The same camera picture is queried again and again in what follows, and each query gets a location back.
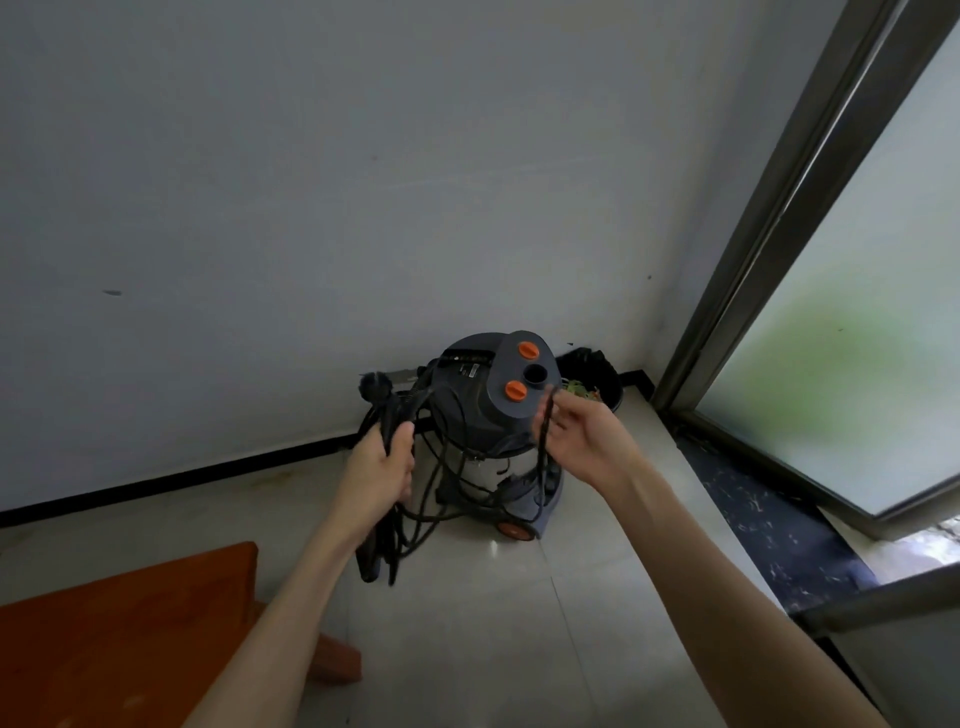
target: forearm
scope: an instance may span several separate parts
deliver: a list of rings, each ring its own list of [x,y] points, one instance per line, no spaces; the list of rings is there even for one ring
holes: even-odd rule
[[[649,464],[635,463],[606,497],[730,726],[886,725],[724,556]]]
[[[322,525],[250,635],[185,728],[292,725],[324,608],[351,553],[349,536]]]

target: person's right arm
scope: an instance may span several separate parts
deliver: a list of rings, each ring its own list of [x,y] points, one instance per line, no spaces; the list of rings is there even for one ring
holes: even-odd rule
[[[609,408],[558,392],[547,450],[613,510],[728,725],[887,726],[710,540]]]

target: baseboard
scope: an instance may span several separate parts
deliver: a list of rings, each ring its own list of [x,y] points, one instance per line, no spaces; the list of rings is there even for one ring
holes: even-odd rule
[[[620,383],[625,387],[635,386],[646,400],[649,400],[653,395],[654,384],[642,369],[624,372],[620,375]],[[418,431],[429,431],[432,429],[433,423],[427,418],[420,422]],[[68,513],[87,511],[91,508],[99,508],[104,505],[112,505],[113,503],[122,503],[126,500],[136,500],[141,497],[158,496],[161,493],[170,493],[171,491],[178,491],[183,488],[191,488],[195,485],[213,482],[214,480],[223,480],[224,478],[254,473],[268,468],[277,468],[281,465],[289,465],[290,463],[300,462],[301,460],[323,457],[324,455],[329,455],[342,449],[351,449],[355,444],[356,435],[331,437],[314,443],[295,445],[291,448],[277,449],[259,455],[241,457],[237,460],[220,463],[219,465],[210,465],[183,473],[174,473],[164,475],[163,477],[128,483],[127,485],[104,488],[103,490],[93,491],[92,493],[81,493],[76,496],[25,505],[20,508],[0,512],[0,528],[8,528],[10,526],[20,525],[21,523],[43,521],[45,519],[55,518],[56,516],[65,516]]]

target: person's left hand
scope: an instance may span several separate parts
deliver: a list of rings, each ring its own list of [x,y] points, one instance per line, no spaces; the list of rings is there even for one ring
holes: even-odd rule
[[[389,456],[383,448],[379,424],[353,448],[327,522],[354,547],[363,543],[394,503],[409,498],[413,445],[414,424],[407,422],[396,429]]]

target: round black hole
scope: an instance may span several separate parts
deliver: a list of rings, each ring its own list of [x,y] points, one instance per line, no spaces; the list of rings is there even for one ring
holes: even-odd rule
[[[540,364],[531,364],[523,370],[523,378],[531,384],[543,384],[546,381],[546,369]]]

